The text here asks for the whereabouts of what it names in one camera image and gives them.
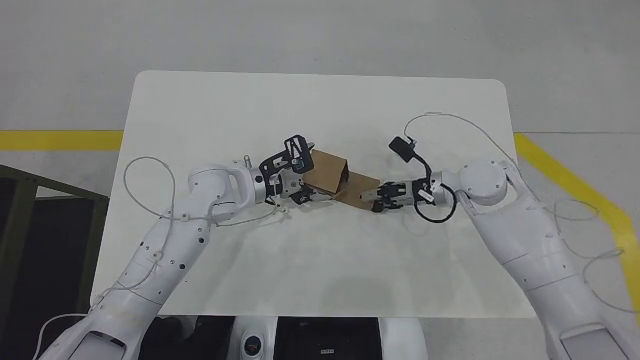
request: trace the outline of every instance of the metal frame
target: metal frame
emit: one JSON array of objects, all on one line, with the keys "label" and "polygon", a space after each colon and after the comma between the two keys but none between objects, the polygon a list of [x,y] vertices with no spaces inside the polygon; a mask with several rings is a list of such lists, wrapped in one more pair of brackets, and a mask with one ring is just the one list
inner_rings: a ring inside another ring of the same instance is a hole
[{"label": "metal frame", "polygon": [[0,165],[0,180],[13,181],[14,184],[10,196],[0,198],[1,201],[11,202],[6,219],[0,220],[0,226],[4,225],[4,228],[0,229],[0,336],[4,334],[6,320],[9,316],[22,250],[29,231],[33,204],[40,186],[67,193],[76,198],[93,201],[93,212],[89,224],[85,260],[78,292],[79,300],[76,304],[77,312],[85,312],[89,307],[91,285],[98,262],[109,198],[3,165]]}]

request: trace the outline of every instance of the black cable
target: black cable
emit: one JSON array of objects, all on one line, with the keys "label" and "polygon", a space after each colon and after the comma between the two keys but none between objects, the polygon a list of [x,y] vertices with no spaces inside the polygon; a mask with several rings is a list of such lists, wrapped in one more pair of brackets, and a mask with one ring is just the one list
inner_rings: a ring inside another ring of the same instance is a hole
[{"label": "black cable", "polygon": [[431,219],[431,218],[425,216],[424,214],[422,214],[422,212],[418,208],[418,201],[415,200],[415,199],[413,200],[413,208],[416,210],[416,213],[418,213],[418,215],[420,217],[422,217],[423,219],[425,219],[425,220],[427,220],[427,221],[429,221],[431,223],[434,223],[434,224],[442,224],[444,222],[449,221],[449,219],[451,217],[453,217],[453,213],[456,212],[456,206],[458,205],[458,198],[456,197],[456,194],[453,191],[453,189],[449,188],[445,184],[440,184],[440,186],[442,186],[446,191],[448,191],[451,194],[451,197],[453,198],[453,205],[451,206],[451,211],[449,212],[449,214],[447,214],[447,216],[445,218],[441,218],[440,220],[434,220],[434,219]]},{"label": "black cable", "polygon": [[427,173],[427,180],[430,180],[431,179],[431,167],[429,167],[429,164],[418,153],[414,152],[413,158],[418,160],[420,163],[422,163],[422,165],[424,166],[424,170]]}]

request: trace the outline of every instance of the wire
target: wire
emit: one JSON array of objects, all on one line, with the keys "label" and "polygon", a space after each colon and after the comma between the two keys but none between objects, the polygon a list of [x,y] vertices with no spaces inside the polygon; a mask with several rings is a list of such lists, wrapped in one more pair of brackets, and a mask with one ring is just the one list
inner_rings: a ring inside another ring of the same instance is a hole
[{"label": "wire", "polygon": [[55,321],[57,319],[65,318],[65,317],[86,317],[86,314],[80,314],[80,313],[60,314],[59,316],[51,317],[49,320],[47,320],[47,322],[42,325],[42,328],[40,328],[40,334],[38,334],[38,344],[36,345],[36,352],[33,355],[33,360],[36,360],[38,358],[38,354],[40,353],[40,347],[42,346],[42,336],[44,335],[44,329],[47,328],[47,325],[49,325],[51,321]]},{"label": "wire", "polygon": [[457,205],[458,205],[458,198],[456,198],[456,194],[453,192],[453,189],[449,188],[449,187],[448,187],[447,185],[445,185],[445,184],[440,184],[440,186],[442,186],[446,191],[448,191],[448,192],[451,194],[451,197],[453,198],[453,204],[451,205],[451,211],[449,211],[449,214],[447,214],[444,218],[441,218],[441,219],[439,219],[439,220],[434,220],[434,219],[432,219],[432,218],[429,218],[429,217],[425,216],[425,215],[420,211],[420,209],[418,208],[418,201],[417,201],[417,200],[414,200],[414,201],[413,201],[413,208],[415,209],[416,213],[418,213],[418,215],[419,215],[420,217],[422,217],[423,219],[425,219],[425,220],[427,220],[427,221],[429,221],[429,222],[431,222],[431,223],[434,223],[434,224],[442,224],[442,223],[444,223],[444,222],[449,221],[449,219],[450,219],[451,217],[453,217],[453,213],[455,213],[455,212],[456,212],[456,207],[457,207]]},{"label": "wire", "polygon": [[598,293],[591,287],[591,285],[589,284],[589,281],[587,280],[587,269],[589,268],[589,266],[591,266],[591,264],[595,263],[597,260],[606,260],[606,259],[613,259],[613,258],[620,257],[623,253],[624,253],[623,249],[620,249],[620,248],[612,249],[589,260],[589,262],[582,269],[582,281],[585,283],[585,285],[587,285],[587,287],[589,287],[589,289],[591,289],[591,292],[593,292],[593,295],[596,297],[596,299],[598,299],[600,303],[604,304],[605,306],[610,307],[614,310],[621,311],[623,313],[627,313],[627,314],[640,314],[640,311],[625,309],[607,302],[606,300],[601,298],[600,295],[598,295]]},{"label": "wire", "polygon": [[429,163],[427,163],[426,160],[422,158],[422,156],[420,156],[415,152],[413,153],[413,158],[418,160],[420,163],[422,163],[422,165],[424,166],[424,171],[427,174],[426,178],[427,180],[430,180],[432,171],[431,171],[431,167],[429,166]]},{"label": "wire", "polygon": [[404,126],[404,136],[407,137],[407,139],[409,139],[412,142],[417,142],[415,139],[413,139],[412,137],[410,137],[409,135],[407,135],[407,128],[409,127],[409,124],[411,124],[412,122],[414,122],[415,120],[422,118],[422,117],[452,117],[452,118],[457,118],[458,120],[464,121],[467,124],[470,124],[472,126],[474,126],[478,131],[482,132],[484,134],[484,136],[487,137],[487,139],[489,139],[489,141],[491,141],[491,143],[493,143],[493,145],[498,148],[498,150],[500,150],[502,152],[502,154],[505,155],[505,157],[507,159],[509,159],[509,161],[511,161],[513,163],[513,165],[518,168],[518,163],[516,163],[516,161],[509,155],[509,153],[506,152],[506,150],[504,150],[499,144],[498,142],[496,142],[491,135],[489,135],[489,133],[487,131],[485,131],[481,126],[479,126],[478,124],[474,123],[471,120],[468,120],[464,117],[461,117],[457,114],[451,114],[451,113],[444,113],[441,111],[428,111],[426,113],[420,114],[418,116],[413,117],[412,119],[410,119],[409,121],[407,121],[407,123]]},{"label": "wire", "polygon": [[[584,206],[590,207],[592,210],[595,211],[595,215],[589,218],[570,218],[570,217],[563,217],[558,215],[558,205],[562,202],[575,202],[575,203],[580,203]],[[558,223],[558,219],[562,218],[563,220],[568,220],[568,221],[578,221],[578,222],[583,222],[583,221],[592,221],[595,220],[596,217],[598,217],[600,215],[600,209],[596,208],[595,206],[587,203],[587,202],[583,202],[582,200],[576,200],[576,199],[571,199],[571,198],[565,198],[565,199],[561,199],[556,201],[553,204],[553,211],[547,209],[545,207],[545,210],[547,210],[549,213],[551,213],[553,215],[553,223],[556,226],[556,231],[558,232],[558,235],[560,236],[560,239],[562,239],[562,242],[564,243],[564,246],[567,248],[568,251],[570,251],[571,253],[573,253],[576,257],[579,257],[581,259],[584,260],[592,260],[592,259],[596,259],[599,256],[584,256],[578,252],[576,252],[575,250],[573,250],[571,248],[571,246],[569,246],[569,244],[567,243],[566,239],[564,238],[564,236],[562,235],[562,229],[560,228],[560,224]]]},{"label": "wire", "polygon": [[270,216],[276,214],[276,212],[279,210],[279,208],[280,208],[280,206],[273,206],[273,210],[271,210],[269,213],[267,213],[267,214],[265,214],[263,216],[252,218],[250,220],[238,221],[238,222],[231,223],[231,224],[218,224],[218,226],[219,227],[231,227],[233,225],[245,224],[245,223],[252,222],[252,221],[262,220],[264,218],[267,218],[267,217],[270,217]]},{"label": "wire", "polygon": [[[509,156],[509,154],[491,137],[491,135],[489,135],[489,133],[487,131],[485,131],[482,127],[480,127],[478,124],[474,123],[471,120],[468,120],[462,116],[459,116],[457,114],[451,114],[451,113],[444,113],[444,112],[439,112],[439,111],[429,111],[423,114],[420,114],[418,116],[413,117],[412,119],[410,119],[409,121],[407,121],[407,123],[404,126],[404,136],[409,139],[411,142],[413,142],[415,144],[415,142],[417,142],[415,139],[411,138],[409,135],[407,135],[407,128],[409,127],[409,125],[422,117],[431,117],[431,116],[440,116],[440,117],[452,117],[452,118],[456,118],[458,120],[464,121],[467,124],[472,125],[473,127],[475,127],[478,131],[482,132],[482,134],[487,137],[487,139],[489,141],[491,141],[491,143],[493,143],[493,145],[498,148],[498,150],[500,150],[500,152],[502,152],[503,155],[505,155],[505,157],[507,157],[507,159],[509,159],[509,161],[511,162],[511,164],[515,167],[515,169],[518,171],[518,174],[520,174],[520,177],[522,177],[522,181],[525,183],[525,185],[527,186],[527,188],[529,188],[529,191],[533,194],[533,196],[535,197],[536,200],[538,200],[538,202],[541,202],[541,200],[536,196],[535,192],[533,191],[533,189],[531,189],[531,187],[529,186],[529,184],[527,184],[527,181],[524,179],[524,177],[522,176],[522,172],[520,170],[520,167],[518,167],[518,164],[516,163],[516,161]],[[585,217],[585,218],[573,218],[573,217],[566,217],[566,216],[561,216],[557,213],[557,207],[558,204],[565,202],[565,201],[570,201],[570,202],[575,202],[575,203],[580,203],[584,206],[589,207],[591,210],[594,211],[594,215],[591,217]],[[418,211],[417,206],[414,203],[414,208],[416,209],[416,211]],[[565,247],[567,248],[567,250],[569,252],[571,252],[572,254],[574,254],[575,256],[581,258],[581,259],[585,259],[585,260],[589,260],[589,262],[582,268],[582,280],[585,283],[585,285],[587,285],[587,287],[591,290],[591,292],[593,292],[593,295],[605,306],[610,307],[612,309],[615,310],[619,310],[622,311],[624,313],[629,313],[629,314],[640,314],[640,311],[636,311],[636,310],[629,310],[629,309],[624,309],[622,307],[618,307],[616,305],[613,305],[609,302],[607,302],[606,300],[604,300],[602,297],[600,297],[600,295],[598,295],[598,293],[591,287],[591,285],[589,284],[589,281],[586,278],[586,273],[587,273],[587,269],[596,261],[598,260],[606,260],[606,259],[612,259],[612,258],[617,258],[620,257],[623,253],[624,250],[621,248],[615,248],[615,249],[611,249],[611,250],[607,250],[604,253],[601,253],[597,256],[591,257],[591,256],[584,256],[578,252],[576,252],[575,250],[573,250],[569,244],[567,243],[567,241],[564,239],[564,237],[562,236],[562,229],[560,228],[560,225],[558,223],[558,219],[562,219],[562,220],[567,220],[567,221],[577,221],[577,222],[585,222],[585,221],[592,221],[597,219],[600,214],[601,211],[600,209],[598,209],[596,206],[584,202],[582,200],[577,200],[577,199],[571,199],[571,198],[566,198],[566,199],[561,199],[556,201],[553,204],[553,210],[548,209],[546,206],[543,206],[544,210],[551,213],[553,215],[553,222],[555,224],[556,230],[558,232],[558,235],[560,236],[560,239],[562,239],[562,242],[564,243]]]},{"label": "wire", "polygon": [[[131,190],[129,189],[129,185],[127,183],[127,173],[129,172],[129,168],[136,162],[140,161],[140,160],[153,160],[155,162],[160,163],[169,173],[169,175],[171,176],[171,207],[170,207],[170,211],[169,214],[171,214],[171,216],[166,216],[164,214],[160,214],[158,212],[155,212],[153,210],[151,210],[150,208],[148,208],[147,206],[145,206],[144,204],[142,204],[134,195],[133,193],[131,193]],[[155,261],[153,263],[153,266],[151,266],[151,268],[149,268],[149,270],[147,271],[147,274],[137,283],[130,285],[130,286],[112,286],[110,288],[105,289],[104,291],[102,291],[97,297],[96,297],[96,302],[91,306],[91,308],[89,309],[89,312],[93,311],[101,302],[102,300],[104,300],[104,297],[107,295],[107,293],[111,292],[111,291],[119,291],[119,290],[131,290],[134,288],[139,287],[140,285],[142,285],[147,279],[149,279],[149,277],[151,276],[151,274],[153,273],[153,271],[157,268],[158,266],[158,262],[160,261],[160,259],[162,259],[162,256],[164,255],[164,248],[167,245],[167,241],[169,240],[169,235],[171,235],[171,230],[173,229],[173,222],[175,220],[179,220],[178,218],[173,217],[174,214],[174,209],[175,209],[175,202],[176,202],[176,178],[175,175],[173,174],[173,171],[171,171],[171,167],[169,167],[169,165],[167,163],[165,163],[164,161],[160,160],[157,157],[153,157],[153,156],[140,156],[140,157],[136,157],[135,159],[131,160],[129,163],[127,163],[127,166],[124,168],[124,172],[122,173],[122,183],[124,184],[124,189],[125,191],[127,191],[127,194],[129,195],[129,197],[141,208],[143,208],[145,211],[159,217],[159,218],[166,218],[169,220],[169,228],[167,229],[167,234],[164,237],[164,240],[162,242],[162,246],[160,246],[160,250],[157,250],[153,253],[153,257],[155,258]]]}]

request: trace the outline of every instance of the black bracket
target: black bracket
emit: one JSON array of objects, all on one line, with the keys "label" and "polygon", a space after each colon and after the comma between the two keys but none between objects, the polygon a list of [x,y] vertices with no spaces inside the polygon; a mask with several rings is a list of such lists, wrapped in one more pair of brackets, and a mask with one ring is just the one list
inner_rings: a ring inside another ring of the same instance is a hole
[{"label": "black bracket", "polygon": [[260,163],[260,173],[267,186],[267,196],[273,196],[279,193],[269,184],[269,181],[271,177],[280,172],[280,170],[291,168],[296,174],[304,174],[313,170],[311,151],[309,150],[306,139],[300,135],[294,135],[284,141],[284,148],[285,150],[282,152],[276,153]]}]

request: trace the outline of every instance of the black panel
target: black panel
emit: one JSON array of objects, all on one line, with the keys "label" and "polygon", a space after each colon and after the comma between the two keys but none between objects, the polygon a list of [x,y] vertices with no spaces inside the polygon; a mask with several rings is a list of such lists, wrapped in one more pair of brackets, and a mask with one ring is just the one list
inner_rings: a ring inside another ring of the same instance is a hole
[{"label": "black panel", "polygon": [[156,318],[147,330],[139,360],[224,360],[234,317],[200,316],[193,334],[182,338],[182,327],[175,317]]},{"label": "black panel", "polygon": [[[92,209],[88,199],[34,203],[0,358],[31,359],[42,325],[53,316],[75,312]],[[52,322],[42,346],[47,348],[77,321]]]},{"label": "black panel", "polygon": [[11,211],[15,189],[15,180],[0,178],[0,241],[2,241],[7,217],[9,216],[9,211]]},{"label": "black panel", "polygon": [[274,360],[382,360],[377,318],[279,317]]}]

